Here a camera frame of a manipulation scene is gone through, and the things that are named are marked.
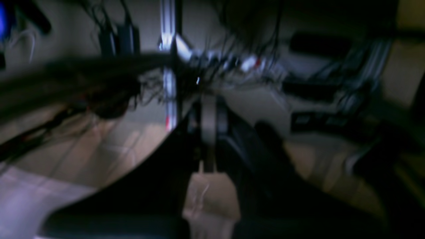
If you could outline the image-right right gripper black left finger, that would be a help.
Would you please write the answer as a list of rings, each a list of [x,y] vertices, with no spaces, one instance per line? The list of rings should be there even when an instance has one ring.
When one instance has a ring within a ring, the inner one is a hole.
[[[190,111],[140,165],[106,188],[50,213],[40,228],[49,239],[189,239],[183,218],[193,159]]]

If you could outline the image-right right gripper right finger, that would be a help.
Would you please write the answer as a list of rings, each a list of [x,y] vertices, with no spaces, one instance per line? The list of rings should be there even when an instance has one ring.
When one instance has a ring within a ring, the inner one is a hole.
[[[217,106],[217,166],[236,187],[241,218],[233,239],[389,239],[380,221],[325,194],[296,172],[266,122],[248,124]]]

